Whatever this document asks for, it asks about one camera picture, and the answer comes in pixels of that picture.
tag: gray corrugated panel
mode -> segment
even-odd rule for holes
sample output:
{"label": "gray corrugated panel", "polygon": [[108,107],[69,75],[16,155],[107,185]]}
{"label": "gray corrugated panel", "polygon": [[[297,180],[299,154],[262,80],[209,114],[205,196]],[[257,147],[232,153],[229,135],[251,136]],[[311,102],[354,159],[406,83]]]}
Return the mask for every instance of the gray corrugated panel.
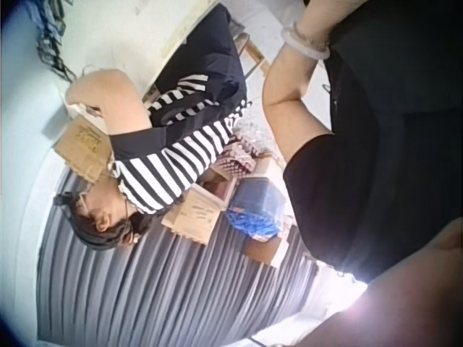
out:
{"label": "gray corrugated panel", "polygon": [[[69,174],[61,190],[82,183]],[[94,252],[58,209],[38,268],[38,338],[65,346],[221,346],[305,303],[311,263],[298,233],[277,270],[242,255],[246,237],[223,215],[208,246],[158,220],[136,246]]]}

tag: bracelet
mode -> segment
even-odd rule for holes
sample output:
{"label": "bracelet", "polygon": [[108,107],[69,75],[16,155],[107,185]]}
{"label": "bracelet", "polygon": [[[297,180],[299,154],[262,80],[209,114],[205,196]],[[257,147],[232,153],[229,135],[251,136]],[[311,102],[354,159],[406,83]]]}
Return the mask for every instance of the bracelet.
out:
{"label": "bracelet", "polygon": [[285,27],[281,31],[281,37],[288,46],[292,47],[307,58],[325,60],[330,57],[330,49],[328,46],[326,46],[323,51],[313,48],[310,45],[310,42],[304,39],[297,31],[296,22],[294,22],[292,27]]}

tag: brown cardboard box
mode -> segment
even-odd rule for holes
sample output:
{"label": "brown cardboard box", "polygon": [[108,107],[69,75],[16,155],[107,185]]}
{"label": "brown cardboard box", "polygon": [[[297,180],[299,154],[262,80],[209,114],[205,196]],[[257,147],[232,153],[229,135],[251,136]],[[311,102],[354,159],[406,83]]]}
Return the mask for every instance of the brown cardboard box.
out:
{"label": "brown cardboard box", "polygon": [[257,262],[280,267],[281,262],[288,251],[289,244],[286,240],[273,237],[267,242],[249,239],[245,244],[245,256]]}
{"label": "brown cardboard box", "polygon": [[193,187],[185,194],[184,202],[164,216],[162,224],[176,234],[208,244],[220,213],[216,203]]}
{"label": "brown cardboard box", "polygon": [[212,165],[201,175],[197,183],[193,184],[193,187],[225,211],[234,194],[237,182],[236,177]]}
{"label": "brown cardboard box", "polygon": [[54,146],[71,170],[95,183],[111,156],[109,137],[83,116],[76,116]]}

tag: person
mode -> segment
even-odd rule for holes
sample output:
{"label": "person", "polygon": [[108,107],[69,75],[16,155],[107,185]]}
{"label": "person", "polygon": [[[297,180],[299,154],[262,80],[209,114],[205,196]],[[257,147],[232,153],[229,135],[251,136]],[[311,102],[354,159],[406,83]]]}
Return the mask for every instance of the person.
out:
{"label": "person", "polygon": [[[301,237],[357,280],[371,282],[462,216],[457,9],[311,0],[266,77],[263,109]],[[319,59],[331,130],[301,101]]]}
{"label": "person", "polygon": [[230,20],[222,5],[206,16],[156,80],[160,95],[148,105],[118,70],[92,72],[69,87],[68,104],[101,112],[114,154],[111,174],[55,199],[89,247],[136,242],[223,151],[249,106]]}

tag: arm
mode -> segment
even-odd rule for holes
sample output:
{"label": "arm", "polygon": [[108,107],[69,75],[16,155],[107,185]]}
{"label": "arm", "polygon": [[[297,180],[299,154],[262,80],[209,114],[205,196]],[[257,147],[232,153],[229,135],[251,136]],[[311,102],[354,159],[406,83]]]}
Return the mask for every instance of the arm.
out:
{"label": "arm", "polygon": [[463,315],[462,228],[461,218],[448,224],[298,346],[453,346]]}
{"label": "arm", "polygon": [[[325,45],[331,29],[366,0],[312,0],[297,22],[314,47]],[[284,45],[263,87],[263,109],[286,161],[308,141],[330,132],[305,107],[306,93],[317,61]]]}
{"label": "arm", "polygon": [[132,81],[119,70],[102,70],[79,78],[66,92],[68,104],[98,107],[110,135],[151,128]]}

